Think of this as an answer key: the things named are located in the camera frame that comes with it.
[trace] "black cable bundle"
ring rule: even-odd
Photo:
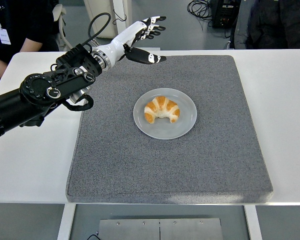
[[[187,6],[187,11],[200,20],[210,21],[212,15],[210,14],[209,0],[193,0]]]

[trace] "croissant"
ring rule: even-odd
[[[169,118],[170,123],[174,123],[178,120],[179,115],[178,104],[165,96],[157,96],[144,108],[144,117],[150,124],[155,122],[155,118]]]

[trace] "white table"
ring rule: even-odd
[[[267,204],[300,205],[300,49],[153,53],[233,56],[273,185]],[[16,54],[0,81],[0,95],[19,88],[29,74],[49,71],[61,54]],[[16,127],[0,137],[0,203],[68,202],[80,115],[60,106],[41,127]]]

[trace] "black sleeve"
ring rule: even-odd
[[[43,43],[48,34],[51,34],[54,16],[49,0],[26,0],[28,31],[26,38]]]

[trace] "white robot arm segment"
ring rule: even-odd
[[[128,59],[135,61],[135,58],[139,58],[138,55],[145,55],[147,52],[134,48],[132,50],[132,45],[136,43],[139,40],[143,39],[153,39],[154,36],[160,35],[159,31],[163,31],[166,28],[160,25],[155,24],[157,21],[163,21],[165,20],[165,16],[153,16],[146,18],[142,21],[137,21],[133,23],[131,26],[129,26],[126,30],[124,30],[122,33],[120,33],[118,36],[116,36],[111,43],[107,45],[100,45],[97,46],[96,53],[97,54],[105,54],[108,56],[108,61],[105,63],[106,69],[111,68],[115,65],[115,63],[119,60],[121,60],[125,55],[132,55],[128,57]],[[152,64],[156,62],[164,61],[163,58],[158,57],[156,58],[156,61],[146,61],[144,60],[137,61],[140,63],[145,64]]]

